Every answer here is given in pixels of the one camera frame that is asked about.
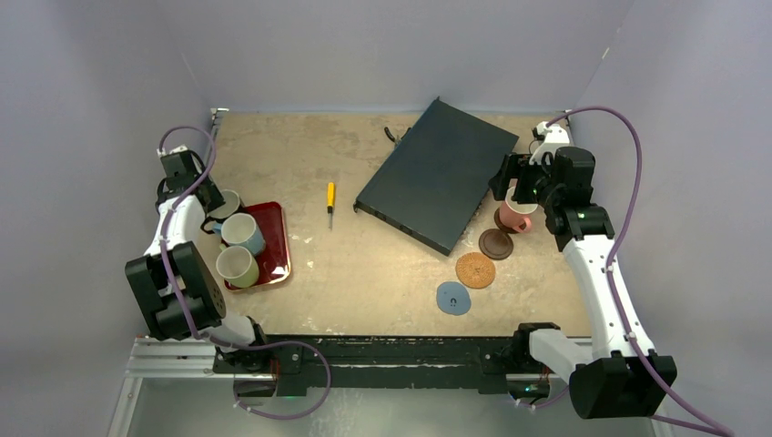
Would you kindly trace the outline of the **white cup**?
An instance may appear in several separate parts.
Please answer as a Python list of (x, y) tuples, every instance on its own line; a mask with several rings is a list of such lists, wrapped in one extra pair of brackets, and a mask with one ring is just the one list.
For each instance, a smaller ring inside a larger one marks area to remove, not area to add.
[(220, 207), (210, 211), (208, 214), (212, 219), (215, 219), (218, 222), (226, 220), (233, 214), (239, 212), (243, 207), (238, 192), (230, 189), (222, 189), (221, 195), (224, 203)]

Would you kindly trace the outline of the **woven cork coaster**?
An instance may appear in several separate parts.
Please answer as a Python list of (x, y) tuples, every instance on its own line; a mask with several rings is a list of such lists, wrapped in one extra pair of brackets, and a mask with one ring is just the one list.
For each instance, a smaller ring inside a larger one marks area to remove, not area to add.
[(495, 280), (493, 262), (481, 252), (471, 252), (460, 256), (455, 265), (458, 280), (466, 287), (484, 289)]

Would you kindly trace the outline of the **blue grey smiley coaster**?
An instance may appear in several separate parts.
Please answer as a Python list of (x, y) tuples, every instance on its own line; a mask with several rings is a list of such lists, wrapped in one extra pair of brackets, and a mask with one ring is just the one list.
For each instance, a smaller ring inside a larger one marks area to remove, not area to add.
[(445, 281), (438, 286), (436, 303), (440, 311), (453, 316), (466, 314), (472, 307), (468, 290), (456, 281)]

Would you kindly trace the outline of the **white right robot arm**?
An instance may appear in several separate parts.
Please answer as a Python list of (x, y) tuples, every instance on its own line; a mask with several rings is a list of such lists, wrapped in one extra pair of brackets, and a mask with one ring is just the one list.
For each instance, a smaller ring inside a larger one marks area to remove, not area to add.
[(583, 419), (652, 417), (676, 379), (672, 357), (656, 352), (615, 257), (620, 239), (607, 211), (592, 201), (594, 155), (560, 147), (534, 162), (509, 154), (489, 181), (493, 197), (538, 205), (582, 294), (592, 348), (583, 350), (551, 322), (522, 323), (502, 355), (520, 369), (544, 365), (563, 379)]

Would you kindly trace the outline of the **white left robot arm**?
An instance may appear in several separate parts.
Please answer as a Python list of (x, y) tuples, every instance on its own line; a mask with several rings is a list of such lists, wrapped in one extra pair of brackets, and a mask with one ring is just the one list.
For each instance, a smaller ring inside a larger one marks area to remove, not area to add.
[(271, 347), (250, 317), (226, 308), (223, 294), (200, 254), (197, 241), (208, 213), (224, 198), (200, 156), (186, 147), (159, 155), (165, 171), (157, 186), (158, 224), (144, 254), (127, 262), (125, 274), (149, 334), (156, 340), (201, 338), (247, 371), (266, 369)]

